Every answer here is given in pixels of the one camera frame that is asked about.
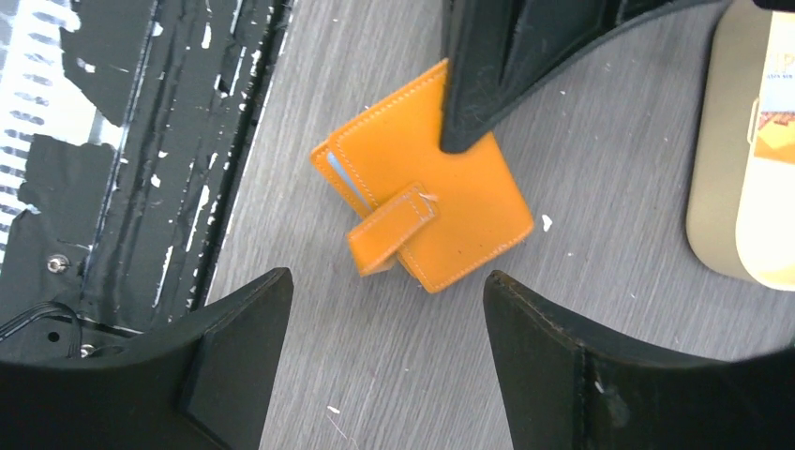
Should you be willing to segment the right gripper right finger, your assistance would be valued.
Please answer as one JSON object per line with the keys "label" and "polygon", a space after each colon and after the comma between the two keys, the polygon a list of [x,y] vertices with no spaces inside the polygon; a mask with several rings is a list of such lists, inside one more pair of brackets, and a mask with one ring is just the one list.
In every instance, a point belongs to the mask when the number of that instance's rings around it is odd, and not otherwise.
{"label": "right gripper right finger", "polygon": [[504,272],[483,305],[516,449],[790,449],[794,351],[734,362],[629,337]]}

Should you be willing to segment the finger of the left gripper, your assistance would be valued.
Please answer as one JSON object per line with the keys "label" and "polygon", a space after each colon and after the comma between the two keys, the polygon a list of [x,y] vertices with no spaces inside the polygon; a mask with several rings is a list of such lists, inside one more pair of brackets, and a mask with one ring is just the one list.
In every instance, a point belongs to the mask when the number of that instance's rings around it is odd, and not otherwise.
{"label": "finger of the left gripper", "polygon": [[466,152],[524,98],[599,45],[692,1],[457,0],[442,4],[440,147]]}

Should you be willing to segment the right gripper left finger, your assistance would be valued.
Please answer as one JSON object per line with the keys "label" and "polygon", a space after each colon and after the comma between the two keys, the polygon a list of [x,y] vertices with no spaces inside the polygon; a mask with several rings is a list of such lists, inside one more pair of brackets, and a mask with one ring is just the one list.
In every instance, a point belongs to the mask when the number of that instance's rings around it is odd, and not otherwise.
{"label": "right gripper left finger", "polygon": [[3,363],[2,447],[258,448],[292,300],[279,267],[87,357]]}

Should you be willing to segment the orange leather card holder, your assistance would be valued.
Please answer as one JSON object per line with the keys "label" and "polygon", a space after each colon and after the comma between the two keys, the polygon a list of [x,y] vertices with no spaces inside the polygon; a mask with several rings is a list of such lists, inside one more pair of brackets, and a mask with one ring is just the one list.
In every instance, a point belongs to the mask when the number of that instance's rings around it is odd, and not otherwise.
{"label": "orange leather card holder", "polygon": [[315,169],[360,217],[347,236],[363,277],[402,265],[439,292],[514,247],[533,217],[492,133],[461,154],[439,146],[440,62],[332,132]]}

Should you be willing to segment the credit card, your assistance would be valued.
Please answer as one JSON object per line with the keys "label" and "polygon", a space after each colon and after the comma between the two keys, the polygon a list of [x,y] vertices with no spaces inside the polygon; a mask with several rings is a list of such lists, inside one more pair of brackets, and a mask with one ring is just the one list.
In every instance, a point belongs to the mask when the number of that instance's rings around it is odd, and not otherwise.
{"label": "credit card", "polygon": [[771,17],[756,117],[750,143],[754,156],[794,162],[794,14]]}

